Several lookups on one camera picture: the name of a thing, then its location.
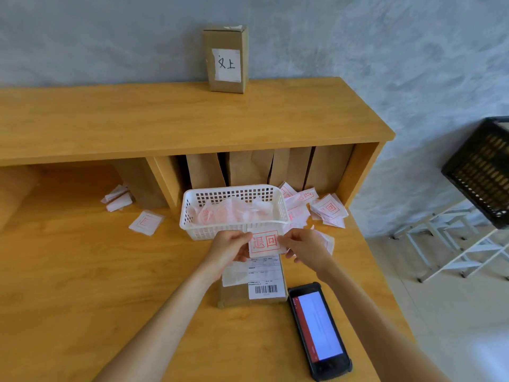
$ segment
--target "desk surface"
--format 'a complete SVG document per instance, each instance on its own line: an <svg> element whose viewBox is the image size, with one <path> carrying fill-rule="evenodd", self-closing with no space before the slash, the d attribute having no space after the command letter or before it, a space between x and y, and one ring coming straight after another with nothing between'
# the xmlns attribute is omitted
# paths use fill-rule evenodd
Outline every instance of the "desk surface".
<svg viewBox="0 0 509 382"><path fill-rule="evenodd" d="M391 141L340 78L0 89L0 166Z"/></svg>
<svg viewBox="0 0 509 382"><path fill-rule="evenodd" d="M170 218L148 237L127 228L136 205L106 212L99 199L118 181L107 166L50 171L0 232L0 379L91 380L203 257L210 242L191 241ZM412 337L353 219L345 230L315 223L335 237L336 260ZM316 280L290 260L284 272L289 287ZM354 363L341 380L378 380L332 291L324 293ZM288 305L216 302L214 285L164 380L310 380Z"/></svg>

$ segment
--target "gray wall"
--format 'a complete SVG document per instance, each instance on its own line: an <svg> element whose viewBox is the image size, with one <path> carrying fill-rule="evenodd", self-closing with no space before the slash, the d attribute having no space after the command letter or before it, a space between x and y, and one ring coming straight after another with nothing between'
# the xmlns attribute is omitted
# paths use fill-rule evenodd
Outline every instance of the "gray wall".
<svg viewBox="0 0 509 382"><path fill-rule="evenodd" d="M205 80L202 26L248 24L251 78L341 76L398 134L351 207L373 236L456 196L439 173L450 145L509 115L508 11L509 0L0 0L0 85Z"/></svg>

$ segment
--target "barcode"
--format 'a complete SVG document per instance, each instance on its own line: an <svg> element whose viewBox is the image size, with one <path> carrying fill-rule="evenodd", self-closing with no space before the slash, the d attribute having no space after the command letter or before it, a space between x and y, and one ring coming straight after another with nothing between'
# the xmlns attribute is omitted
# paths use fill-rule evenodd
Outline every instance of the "barcode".
<svg viewBox="0 0 509 382"><path fill-rule="evenodd" d="M277 285L268 285L268 286L254 286L254 293L276 293Z"/></svg>

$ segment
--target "black plastic crate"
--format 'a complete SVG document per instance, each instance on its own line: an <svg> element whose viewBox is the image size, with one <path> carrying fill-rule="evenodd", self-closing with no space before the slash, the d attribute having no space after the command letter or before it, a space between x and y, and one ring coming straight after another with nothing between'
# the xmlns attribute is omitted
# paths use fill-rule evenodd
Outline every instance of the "black plastic crate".
<svg viewBox="0 0 509 382"><path fill-rule="evenodd" d="M509 229L509 116L485 118L442 174L498 229Z"/></svg>

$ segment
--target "phone screen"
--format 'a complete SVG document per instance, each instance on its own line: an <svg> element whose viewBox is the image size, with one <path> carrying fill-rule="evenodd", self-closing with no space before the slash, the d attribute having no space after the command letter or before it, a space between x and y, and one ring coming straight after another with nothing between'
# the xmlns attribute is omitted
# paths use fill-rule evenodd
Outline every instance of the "phone screen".
<svg viewBox="0 0 509 382"><path fill-rule="evenodd" d="M311 361L315 363L342 354L344 351L320 292L293 297L292 302Z"/></svg>

